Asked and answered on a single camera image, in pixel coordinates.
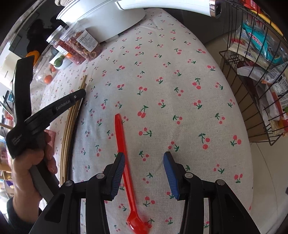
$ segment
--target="human hand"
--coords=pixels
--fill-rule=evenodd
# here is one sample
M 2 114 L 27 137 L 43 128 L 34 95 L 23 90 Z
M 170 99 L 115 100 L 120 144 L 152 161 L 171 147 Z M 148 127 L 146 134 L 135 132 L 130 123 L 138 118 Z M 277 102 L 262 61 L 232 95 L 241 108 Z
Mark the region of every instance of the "human hand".
M 39 214 L 39 203 L 42 197 L 33 185 L 29 169 L 32 165 L 39 164 L 44 157 L 47 159 L 48 170 L 56 174 L 57 166 L 53 155 L 53 149 L 48 144 L 51 137 L 45 133 L 46 146 L 44 151 L 41 149 L 25 150 L 21 155 L 14 159 L 12 165 L 12 179 L 14 185 L 13 207 L 20 219 L 25 222 L 34 223 Z

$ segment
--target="red plastic spoon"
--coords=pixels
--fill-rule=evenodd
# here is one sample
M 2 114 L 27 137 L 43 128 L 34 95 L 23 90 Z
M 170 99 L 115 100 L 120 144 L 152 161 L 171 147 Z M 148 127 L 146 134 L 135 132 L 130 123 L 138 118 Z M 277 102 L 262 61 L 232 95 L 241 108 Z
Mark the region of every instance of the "red plastic spoon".
M 117 139 L 118 151 L 125 155 L 125 168 L 123 173 L 124 185 L 127 192 L 127 198 L 130 206 L 130 214 L 127 218 L 127 223 L 135 234 L 147 234 L 148 230 L 144 222 L 139 218 L 135 202 L 133 184 L 130 176 L 128 155 L 125 144 L 124 130 L 120 114 L 115 115 L 115 133 Z

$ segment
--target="silver screw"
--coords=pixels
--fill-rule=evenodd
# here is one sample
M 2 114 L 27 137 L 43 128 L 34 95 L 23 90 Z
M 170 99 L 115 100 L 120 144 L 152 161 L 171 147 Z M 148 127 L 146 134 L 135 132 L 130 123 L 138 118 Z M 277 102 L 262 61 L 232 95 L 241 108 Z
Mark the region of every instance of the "silver screw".
M 65 182 L 65 186 L 71 186 L 73 184 L 72 180 L 68 180 Z
M 187 172 L 187 173 L 185 173 L 185 177 L 190 179 L 193 177 L 193 174 L 190 172 Z
M 105 175 L 103 173 L 99 173 L 99 174 L 96 175 L 97 179 L 102 179 L 104 177 L 105 177 Z
M 224 184 L 225 184 L 225 181 L 224 181 L 224 180 L 217 180 L 217 184 L 219 184 L 219 185 L 224 185 Z

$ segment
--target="clear jar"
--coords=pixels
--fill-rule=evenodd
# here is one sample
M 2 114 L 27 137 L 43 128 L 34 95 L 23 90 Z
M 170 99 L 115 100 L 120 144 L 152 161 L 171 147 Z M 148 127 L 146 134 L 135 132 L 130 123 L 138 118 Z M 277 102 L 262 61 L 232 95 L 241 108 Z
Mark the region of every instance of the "clear jar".
M 62 34 L 60 40 L 89 61 L 97 58 L 102 52 L 102 46 L 77 21 Z
M 80 65 L 85 61 L 85 58 L 76 52 L 73 48 L 68 46 L 65 42 L 60 40 L 60 36 L 65 32 L 65 29 L 60 25 L 46 40 L 53 45 L 59 52 L 66 58 L 70 59 L 73 63 Z

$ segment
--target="white handle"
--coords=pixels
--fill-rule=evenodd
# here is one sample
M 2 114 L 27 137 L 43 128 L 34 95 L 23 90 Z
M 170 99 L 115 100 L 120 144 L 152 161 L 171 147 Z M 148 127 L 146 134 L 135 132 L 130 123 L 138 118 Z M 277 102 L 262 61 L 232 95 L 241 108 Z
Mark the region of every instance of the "white handle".
M 209 2 L 210 0 L 120 0 L 117 3 L 123 10 L 144 7 L 165 7 L 211 16 Z

